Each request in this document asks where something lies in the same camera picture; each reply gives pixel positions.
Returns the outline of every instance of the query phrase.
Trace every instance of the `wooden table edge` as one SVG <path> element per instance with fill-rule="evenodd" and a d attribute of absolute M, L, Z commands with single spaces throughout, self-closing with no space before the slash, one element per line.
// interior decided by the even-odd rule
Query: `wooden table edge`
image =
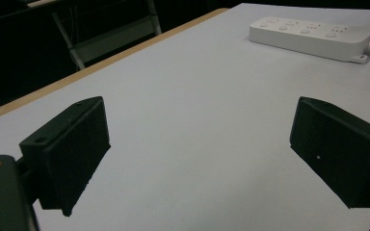
<path fill-rule="evenodd" d="M 181 26 L 178 26 L 178 27 L 176 27 L 176 28 L 174 28 L 174 29 L 162 34 L 162 35 L 159 35 L 155 38 L 151 38 L 151 39 L 149 39 L 147 41 L 144 41 L 144 42 L 142 42 L 142 43 L 140 43 L 136 46 L 133 46 L 133 47 L 131 47 L 131 48 L 125 50 L 125 51 L 122 51 L 122 52 L 116 54 L 115 56 L 112 56 L 112 57 L 110 57 L 110 58 L 108 58 L 104 61 L 101 61 L 97 64 L 92 65 L 92 66 L 89 66 L 88 68 L 85 68 L 85 69 L 83 69 L 79 72 L 76 72 L 74 74 L 71 74 L 71 75 L 67 76 L 66 78 L 61 79 L 61 80 L 59 80 L 59 81 L 57 81 L 53 84 L 50 84 L 50 85 L 48 85 L 48 86 L 46 86 L 42 89 L 36 90 L 36 91 L 34 91 L 32 93 L 29 93 L 29 94 L 27 94 L 23 97 L 20 97 L 16 100 L 6 104 L 6 105 L 1 106 L 0 107 L 0 116 L 4 115 L 6 113 L 9 113 L 9 112 L 11 112 L 11 111 L 13 111 L 17 108 L 20 108 L 20 107 L 22 107 L 22 106 L 24 106 L 24 105 L 26 105 L 30 102 L 33 102 L 33 101 L 35 101 L 35 100 L 37 100 L 41 97 L 44 97 L 46 94 L 49 94 L 49 93 L 51 93 L 55 90 L 59 90 L 59 89 L 65 87 L 65 86 L 67 86 L 71 83 L 74 83 L 74 82 L 76 82 L 76 81 L 78 81 L 78 80 L 96 72 L 97 70 L 106 67 L 107 65 L 110 65 L 110 64 L 113 64 L 113 63 L 115 63 L 119 60 L 122 60 L 125 57 L 130 56 L 130 55 L 132 55 L 132 54 L 134 54 L 138 51 L 141 51 L 141 50 L 149 47 L 152 44 L 155 44 L 155 43 L 157 43 L 161 40 L 164 40 L 164 39 L 169 38 L 173 35 L 176 35 L 176 34 L 182 32 L 182 31 L 185 31 L 185 30 L 187 30 L 187 29 L 189 29 L 189 28 L 191 28 L 195 25 L 198 25 L 201 22 L 203 22 L 203 21 L 205 21 L 205 20 L 207 20 L 211 17 L 214 17 L 214 16 L 216 16 L 220 13 L 223 13 L 225 11 L 227 11 L 227 9 L 217 9 L 217 10 L 211 12 L 211 13 L 207 13 L 207 14 L 199 17 L 199 18 L 196 18 L 196 19 L 194 19 L 192 21 L 189 21 L 189 22 L 187 22 L 187 23 L 185 23 Z"/>

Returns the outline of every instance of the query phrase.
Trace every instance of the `white power strip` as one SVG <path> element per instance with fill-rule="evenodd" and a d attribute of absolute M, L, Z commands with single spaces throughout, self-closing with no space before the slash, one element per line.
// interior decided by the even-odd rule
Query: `white power strip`
<path fill-rule="evenodd" d="M 365 63 L 370 29 L 264 17 L 251 24 L 249 40 L 343 62 Z"/>

